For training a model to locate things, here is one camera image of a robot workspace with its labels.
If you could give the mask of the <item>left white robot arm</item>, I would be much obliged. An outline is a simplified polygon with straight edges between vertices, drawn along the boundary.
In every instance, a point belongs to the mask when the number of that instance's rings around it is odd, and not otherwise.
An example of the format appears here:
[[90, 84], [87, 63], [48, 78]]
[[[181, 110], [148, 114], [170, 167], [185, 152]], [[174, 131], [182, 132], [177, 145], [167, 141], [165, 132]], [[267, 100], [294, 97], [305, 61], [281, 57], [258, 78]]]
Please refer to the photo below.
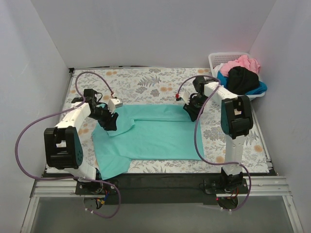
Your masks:
[[65, 170], [78, 178], [101, 179], [99, 170], [84, 161], [78, 132], [87, 118], [98, 121], [105, 131], [116, 131], [119, 114], [115, 110], [122, 106], [122, 102], [113, 97], [107, 104], [100, 106], [97, 94], [93, 89], [85, 89], [82, 97], [72, 100], [73, 110], [56, 126], [44, 131], [46, 162], [49, 167]]

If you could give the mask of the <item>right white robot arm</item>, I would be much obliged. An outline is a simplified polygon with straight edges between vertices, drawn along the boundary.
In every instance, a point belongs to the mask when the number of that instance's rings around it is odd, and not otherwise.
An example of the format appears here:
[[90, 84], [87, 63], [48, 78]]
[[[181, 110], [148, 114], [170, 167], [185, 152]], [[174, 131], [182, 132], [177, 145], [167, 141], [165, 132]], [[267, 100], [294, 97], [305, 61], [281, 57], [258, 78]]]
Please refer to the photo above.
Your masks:
[[209, 75], [195, 75], [190, 78], [195, 93], [178, 92], [177, 101], [183, 100], [183, 108], [191, 121], [199, 124], [200, 116], [209, 100], [221, 107], [221, 129], [226, 138], [225, 161], [219, 163], [221, 174], [211, 182], [212, 189], [235, 190], [243, 182], [242, 165], [243, 146], [250, 130], [253, 128], [253, 116], [250, 99], [238, 96], [221, 86], [220, 81]]

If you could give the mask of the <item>teal t shirt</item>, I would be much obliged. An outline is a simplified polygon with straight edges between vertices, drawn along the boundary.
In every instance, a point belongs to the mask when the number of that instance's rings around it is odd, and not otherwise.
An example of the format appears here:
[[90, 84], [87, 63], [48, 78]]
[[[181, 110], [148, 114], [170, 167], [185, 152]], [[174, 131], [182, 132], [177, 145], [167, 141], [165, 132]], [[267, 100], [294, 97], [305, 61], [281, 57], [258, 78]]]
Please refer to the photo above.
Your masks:
[[132, 160], [198, 160], [201, 128], [178, 104], [124, 105], [116, 131], [96, 125], [92, 140], [101, 177], [128, 171]]

